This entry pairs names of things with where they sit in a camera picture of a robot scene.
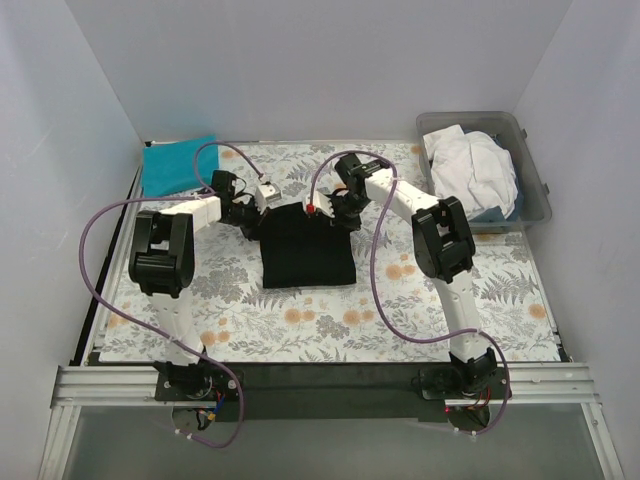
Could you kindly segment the black t shirt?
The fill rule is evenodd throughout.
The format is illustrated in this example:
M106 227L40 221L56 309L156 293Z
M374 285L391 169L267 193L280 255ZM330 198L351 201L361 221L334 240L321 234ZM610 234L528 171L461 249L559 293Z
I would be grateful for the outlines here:
M322 216L310 216L301 203L266 213L257 230L263 287L334 287L356 282L349 230Z

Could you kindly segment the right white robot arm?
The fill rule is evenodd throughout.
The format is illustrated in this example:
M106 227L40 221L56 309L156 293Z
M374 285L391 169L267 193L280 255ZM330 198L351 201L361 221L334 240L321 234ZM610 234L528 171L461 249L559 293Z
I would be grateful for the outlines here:
M481 329L473 292L473 257L476 247L461 202L455 197L439 199L400 180L396 166L378 154L363 163L364 152L347 150L332 155L335 171L346 186L342 195L329 198L332 218L340 223L356 219L372 202L382 205L376 222L370 256L370 283L374 304L385 326L398 338L414 344L449 343L454 389L475 397L489 384L497 370L496 349ZM414 257L420 271L436 288L448 333L433 338L413 338L398 330L386 317L375 275L377 243L387 212L411 226Z

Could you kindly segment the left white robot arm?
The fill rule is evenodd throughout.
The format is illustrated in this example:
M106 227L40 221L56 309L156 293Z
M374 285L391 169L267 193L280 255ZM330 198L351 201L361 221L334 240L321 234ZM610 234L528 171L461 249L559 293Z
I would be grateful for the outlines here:
M237 180L231 172L216 170L203 194L161 211L142 210L134 224L129 277L155 309L159 328L169 335L165 359L153 367L163 378L162 387L189 400L220 403L238 398L238 382L199 357L204 344L191 318L190 290L195 234L223 223L251 238L270 199L281 197L270 182L253 193L238 192Z

